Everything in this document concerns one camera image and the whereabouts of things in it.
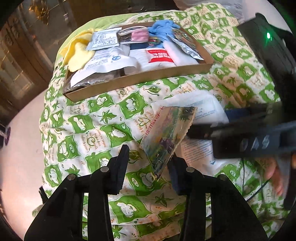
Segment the person's right hand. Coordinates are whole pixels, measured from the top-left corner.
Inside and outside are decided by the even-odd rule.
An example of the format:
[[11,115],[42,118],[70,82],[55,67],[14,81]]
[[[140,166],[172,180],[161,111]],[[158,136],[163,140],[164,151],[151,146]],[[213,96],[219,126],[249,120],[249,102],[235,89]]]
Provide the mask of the person's right hand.
[[273,157],[268,157],[263,158],[262,162],[265,168],[264,178],[271,181],[276,195],[282,196],[284,190],[283,178],[277,161]]

